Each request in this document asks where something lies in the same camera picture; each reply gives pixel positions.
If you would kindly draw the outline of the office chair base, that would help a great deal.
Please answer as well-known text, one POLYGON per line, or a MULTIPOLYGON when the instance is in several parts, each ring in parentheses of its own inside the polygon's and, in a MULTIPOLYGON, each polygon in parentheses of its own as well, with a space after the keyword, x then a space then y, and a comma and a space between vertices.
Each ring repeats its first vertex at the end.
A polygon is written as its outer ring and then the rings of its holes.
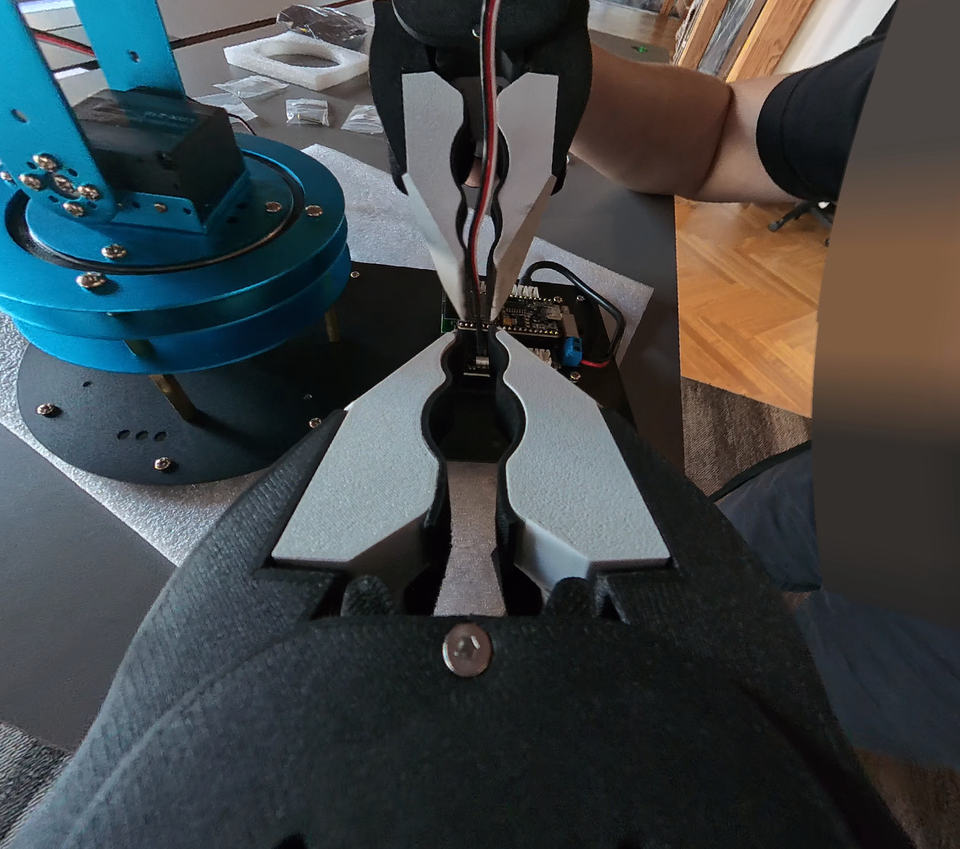
POLYGON ((779 219, 775 219, 767 226, 770 232, 780 231, 787 223, 810 216, 817 220, 824 228, 831 230, 834 225, 836 202, 822 202, 818 200, 803 200, 786 212, 779 219))

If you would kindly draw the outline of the grey desk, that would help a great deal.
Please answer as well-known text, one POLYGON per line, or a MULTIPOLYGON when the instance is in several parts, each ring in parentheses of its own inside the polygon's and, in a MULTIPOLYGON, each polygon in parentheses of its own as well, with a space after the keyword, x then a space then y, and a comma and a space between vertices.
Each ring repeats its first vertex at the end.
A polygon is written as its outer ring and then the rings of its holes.
MULTIPOLYGON (((157 0, 173 39, 185 87, 204 95, 237 72, 228 44, 277 30, 287 5, 347 0, 157 0)), ((346 9, 373 15, 373 0, 346 9)), ((649 287, 652 299, 620 348, 621 377, 636 428, 678 470, 685 468, 682 427, 677 239, 674 199, 631 191, 572 158, 562 191, 547 207, 538 236, 649 287)), ((204 530, 251 481, 244 476, 196 489, 148 489, 147 529, 133 528, 133 489, 61 468, 29 442, 14 408, 2 410, 2 722, 74 751, 95 720, 144 616, 189 550, 183 516, 204 530)))

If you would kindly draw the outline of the servo controller circuit board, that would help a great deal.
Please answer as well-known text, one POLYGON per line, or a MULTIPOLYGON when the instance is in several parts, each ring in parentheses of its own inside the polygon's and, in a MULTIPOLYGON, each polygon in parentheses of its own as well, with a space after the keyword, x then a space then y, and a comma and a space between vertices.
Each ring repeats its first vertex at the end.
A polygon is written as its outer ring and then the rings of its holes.
MULTIPOLYGON (((582 387, 619 378, 616 357, 625 329, 623 314, 579 279, 516 283, 494 324, 582 387)), ((440 330, 455 332, 462 342, 455 382, 467 392, 491 391, 490 357, 477 349, 474 321, 462 320, 446 294, 441 296, 440 330)))

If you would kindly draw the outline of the dark anti-static bag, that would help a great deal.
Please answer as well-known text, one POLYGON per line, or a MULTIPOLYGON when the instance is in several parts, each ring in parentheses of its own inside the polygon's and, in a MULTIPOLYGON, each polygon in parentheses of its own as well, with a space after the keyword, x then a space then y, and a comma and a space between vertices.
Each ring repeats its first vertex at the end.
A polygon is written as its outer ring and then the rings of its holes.
POLYGON ((290 5, 277 13, 275 22, 300 35, 353 51, 363 48, 368 34, 357 15, 329 6, 290 5))

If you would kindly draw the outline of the person's right forearm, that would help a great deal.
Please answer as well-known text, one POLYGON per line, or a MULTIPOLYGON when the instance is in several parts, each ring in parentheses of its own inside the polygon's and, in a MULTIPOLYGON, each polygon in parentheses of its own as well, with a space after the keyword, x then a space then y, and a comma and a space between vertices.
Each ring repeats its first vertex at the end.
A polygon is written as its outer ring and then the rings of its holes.
POLYGON ((591 91, 572 154, 644 195, 696 203, 786 203, 763 166, 757 125, 785 74, 731 83, 594 46, 591 91))

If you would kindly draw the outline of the white foam sheet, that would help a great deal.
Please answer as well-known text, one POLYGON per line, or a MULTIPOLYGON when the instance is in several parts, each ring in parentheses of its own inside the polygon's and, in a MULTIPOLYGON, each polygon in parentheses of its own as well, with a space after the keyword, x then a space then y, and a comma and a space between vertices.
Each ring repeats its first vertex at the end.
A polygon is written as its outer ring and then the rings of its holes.
MULTIPOLYGON (((345 194, 347 243, 357 263, 408 268, 434 268, 426 242, 404 196, 390 185, 386 172, 320 144, 305 154, 322 162, 341 183, 345 194)), ((610 300, 626 318, 624 347, 642 321, 654 289, 648 278, 635 280, 572 254, 536 237, 527 263, 552 260, 584 264, 575 271, 610 300)), ((144 486, 83 472, 54 455, 30 435, 16 408, 17 367, 26 342, 9 317, 2 316, 2 433, 18 438, 67 482, 103 506, 174 565, 180 565, 212 525, 259 477, 260 473, 204 484, 144 486)))

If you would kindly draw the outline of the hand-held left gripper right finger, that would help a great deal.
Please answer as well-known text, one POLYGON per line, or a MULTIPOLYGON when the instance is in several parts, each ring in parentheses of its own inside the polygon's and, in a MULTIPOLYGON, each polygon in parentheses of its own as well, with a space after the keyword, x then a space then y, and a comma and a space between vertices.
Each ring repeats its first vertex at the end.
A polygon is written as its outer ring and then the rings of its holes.
POLYGON ((506 461, 514 562, 536 583, 665 565, 670 552, 599 404, 506 331, 502 380, 521 406, 506 461))

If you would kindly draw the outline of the person's dark trousers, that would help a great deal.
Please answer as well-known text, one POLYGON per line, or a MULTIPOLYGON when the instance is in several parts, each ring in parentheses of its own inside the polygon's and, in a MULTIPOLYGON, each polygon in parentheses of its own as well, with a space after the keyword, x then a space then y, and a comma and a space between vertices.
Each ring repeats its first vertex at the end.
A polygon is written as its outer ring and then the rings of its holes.
POLYGON ((755 463, 711 499, 775 587, 805 597, 798 627, 850 742, 958 771, 958 632, 824 590, 810 442, 755 463))

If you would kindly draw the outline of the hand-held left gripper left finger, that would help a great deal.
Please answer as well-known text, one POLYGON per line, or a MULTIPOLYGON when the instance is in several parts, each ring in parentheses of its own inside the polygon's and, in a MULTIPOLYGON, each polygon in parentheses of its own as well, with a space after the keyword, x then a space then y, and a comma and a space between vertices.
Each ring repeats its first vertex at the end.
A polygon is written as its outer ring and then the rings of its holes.
POLYGON ((421 571, 440 477, 423 416, 446 383, 450 331, 347 407, 271 557, 328 571, 421 571))

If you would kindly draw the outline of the white foam frame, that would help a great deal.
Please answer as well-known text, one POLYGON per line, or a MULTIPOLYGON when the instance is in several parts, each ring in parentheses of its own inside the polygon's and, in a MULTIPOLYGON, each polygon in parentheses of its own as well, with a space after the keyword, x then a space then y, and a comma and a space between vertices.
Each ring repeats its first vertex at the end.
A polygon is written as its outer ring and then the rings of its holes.
POLYGON ((295 31, 227 46, 230 65, 256 75, 321 92, 369 71, 369 57, 295 31))

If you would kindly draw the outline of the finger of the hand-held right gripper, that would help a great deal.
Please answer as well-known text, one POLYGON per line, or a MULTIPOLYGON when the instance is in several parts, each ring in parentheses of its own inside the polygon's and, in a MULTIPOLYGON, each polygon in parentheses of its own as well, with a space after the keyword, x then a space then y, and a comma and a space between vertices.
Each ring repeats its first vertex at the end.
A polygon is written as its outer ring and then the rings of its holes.
POLYGON ((436 72, 404 73, 401 87, 403 184, 441 286, 457 315, 471 320, 463 242, 467 202, 453 159, 455 142, 466 126, 465 100, 436 72))
POLYGON ((497 99, 498 127, 509 159, 497 197, 499 234, 487 266, 490 322, 514 289, 557 182, 553 157, 558 86, 557 75, 528 72, 504 87, 497 99))

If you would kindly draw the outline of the person's black shirt sleeve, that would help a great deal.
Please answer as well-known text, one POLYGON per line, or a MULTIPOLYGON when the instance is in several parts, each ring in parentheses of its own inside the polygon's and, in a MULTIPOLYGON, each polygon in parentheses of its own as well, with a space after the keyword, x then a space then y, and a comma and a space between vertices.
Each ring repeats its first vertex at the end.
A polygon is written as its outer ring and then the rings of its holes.
POLYGON ((858 123, 898 2, 840 55, 787 75, 760 110, 755 143, 776 186, 801 200, 836 202, 858 123))

